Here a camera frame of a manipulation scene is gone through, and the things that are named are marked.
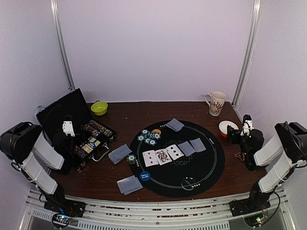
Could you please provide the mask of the queen of hearts card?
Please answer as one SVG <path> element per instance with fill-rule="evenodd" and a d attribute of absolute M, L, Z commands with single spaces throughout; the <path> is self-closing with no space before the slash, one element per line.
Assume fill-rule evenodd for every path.
<path fill-rule="evenodd" d="M 164 165 L 172 161 L 166 149 L 159 149 L 155 151 L 159 165 Z"/>

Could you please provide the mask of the dealt cards back pile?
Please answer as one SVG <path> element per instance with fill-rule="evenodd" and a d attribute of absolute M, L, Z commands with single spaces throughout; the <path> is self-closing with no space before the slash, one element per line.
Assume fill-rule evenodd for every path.
<path fill-rule="evenodd" d="M 165 126 L 175 132 L 179 132 L 184 127 L 184 124 L 178 121 L 177 119 L 173 118 L 171 121 L 166 123 Z"/>

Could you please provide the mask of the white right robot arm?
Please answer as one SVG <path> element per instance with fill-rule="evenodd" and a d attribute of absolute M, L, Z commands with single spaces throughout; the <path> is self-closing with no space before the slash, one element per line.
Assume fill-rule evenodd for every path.
<path fill-rule="evenodd" d="M 265 142 L 263 133 L 246 121 L 242 130 L 226 127 L 227 139 L 240 146 L 235 155 L 250 171 L 268 167 L 267 174 L 255 182 L 247 200 L 249 211 L 257 211 L 274 190 L 287 181 L 294 170 L 307 165 L 307 129 L 298 122 L 275 125 L 276 133 Z"/>

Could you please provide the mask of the blue small blind button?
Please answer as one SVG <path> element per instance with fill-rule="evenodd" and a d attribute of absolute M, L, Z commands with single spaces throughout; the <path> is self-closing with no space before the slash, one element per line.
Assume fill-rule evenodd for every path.
<path fill-rule="evenodd" d="M 139 178 L 144 181 L 144 182 L 147 182 L 151 179 L 151 174 L 149 172 L 142 172 L 140 173 L 140 176 Z"/>

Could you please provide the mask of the three of diamonds card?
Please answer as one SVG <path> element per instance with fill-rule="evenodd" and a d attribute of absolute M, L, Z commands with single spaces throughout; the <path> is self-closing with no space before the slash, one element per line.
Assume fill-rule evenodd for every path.
<path fill-rule="evenodd" d="M 142 156 L 146 167 L 159 164 L 154 150 L 145 151 L 142 153 Z"/>

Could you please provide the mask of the dealt cards front pile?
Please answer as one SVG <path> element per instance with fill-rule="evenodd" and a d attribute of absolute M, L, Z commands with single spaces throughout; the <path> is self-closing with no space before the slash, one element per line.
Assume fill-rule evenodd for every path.
<path fill-rule="evenodd" d="M 134 175 L 118 180 L 117 185 L 118 185 L 120 192 L 124 195 L 128 195 L 134 191 L 137 191 L 143 188 L 139 179 L 135 177 Z"/>

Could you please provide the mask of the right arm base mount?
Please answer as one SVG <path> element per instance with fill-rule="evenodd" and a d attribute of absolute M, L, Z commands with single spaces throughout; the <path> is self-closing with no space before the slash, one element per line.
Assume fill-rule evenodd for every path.
<path fill-rule="evenodd" d="M 233 217 L 244 216 L 244 222 L 249 227 L 261 227 L 268 217 L 269 200 L 249 201 L 249 199 L 233 200 L 229 203 Z"/>

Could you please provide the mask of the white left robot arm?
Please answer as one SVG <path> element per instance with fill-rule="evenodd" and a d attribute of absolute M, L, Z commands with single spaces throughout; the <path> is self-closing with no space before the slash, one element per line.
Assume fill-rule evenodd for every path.
<path fill-rule="evenodd" d="M 29 182 L 38 186 L 49 197 L 50 204 L 59 213 L 69 209 L 64 188 L 50 177 L 41 163 L 63 175 L 73 167 L 73 157 L 68 152 L 57 152 L 44 137 L 40 125 L 20 122 L 0 135 L 0 150 L 12 161 Z"/>

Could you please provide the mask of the three of spades card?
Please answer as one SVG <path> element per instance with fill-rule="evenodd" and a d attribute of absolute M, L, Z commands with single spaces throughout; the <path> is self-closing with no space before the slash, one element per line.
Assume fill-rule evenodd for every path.
<path fill-rule="evenodd" d="M 166 151 L 172 160 L 185 156 L 176 144 L 166 147 Z"/>

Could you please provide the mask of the blue green poker chips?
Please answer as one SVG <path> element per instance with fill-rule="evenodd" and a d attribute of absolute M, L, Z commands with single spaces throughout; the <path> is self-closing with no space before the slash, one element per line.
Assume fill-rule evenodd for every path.
<path fill-rule="evenodd" d="M 148 129 L 143 129 L 141 133 L 137 136 L 139 142 L 144 142 L 148 145 L 154 146 L 157 144 L 157 141 L 161 138 L 161 134 L 153 133 Z"/>

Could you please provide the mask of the dealt cards pile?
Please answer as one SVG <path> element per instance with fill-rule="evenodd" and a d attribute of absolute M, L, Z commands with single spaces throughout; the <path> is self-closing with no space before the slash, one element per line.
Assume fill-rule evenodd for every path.
<path fill-rule="evenodd" d="M 173 118 L 171 121 L 166 123 L 165 126 L 175 132 L 179 132 L 184 127 L 184 124 L 178 121 L 177 119 Z"/>
<path fill-rule="evenodd" d="M 137 191 L 143 188 L 139 179 L 135 177 L 134 175 L 118 180 L 117 185 L 118 185 L 120 192 L 124 195 L 128 195 L 134 191 Z"/>

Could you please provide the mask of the stack of poker chips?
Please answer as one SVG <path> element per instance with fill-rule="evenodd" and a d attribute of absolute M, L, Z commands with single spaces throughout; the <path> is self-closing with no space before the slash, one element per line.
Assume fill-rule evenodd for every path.
<path fill-rule="evenodd" d="M 133 165 L 136 163 L 136 156 L 133 155 L 133 154 L 129 154 L 127 156 L 127 163 L 130 164 L 130 165 Z"/>

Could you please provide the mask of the grey cloth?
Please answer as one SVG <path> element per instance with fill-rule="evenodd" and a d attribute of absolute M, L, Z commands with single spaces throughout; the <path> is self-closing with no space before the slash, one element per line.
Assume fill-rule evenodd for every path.
<path fill-rule="evenodd" d="M 108 157 L 114 164 L 117 164 L 130 153 L 132 153 L 132 150 L 125 144 L 109 153 Z"/>

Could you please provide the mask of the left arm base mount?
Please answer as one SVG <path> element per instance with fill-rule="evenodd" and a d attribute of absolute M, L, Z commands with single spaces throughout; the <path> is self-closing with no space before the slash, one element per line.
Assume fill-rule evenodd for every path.
<path fill-rule="evenodd" d="M 44 204 L 44 209 L 54 212 L 51 217 L 51 223 L 57 229 L 68 227 L 76 217 L 83 217 L 86 206 L 84 202 L 67 200 L 66 204 L 66 206 L 60 205 L 51 200 L 46 201 Z"/>

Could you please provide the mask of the orange big blind button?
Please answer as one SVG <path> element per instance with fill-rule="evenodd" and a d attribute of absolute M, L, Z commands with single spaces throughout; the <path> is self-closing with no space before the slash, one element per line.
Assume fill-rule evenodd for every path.
<path fill-rule="evenodd" d="M 161 134 L 161 130 L 159 130 L 159 129 L 154 129 L 152 132 L 153 132 L 153 133 Z"/>

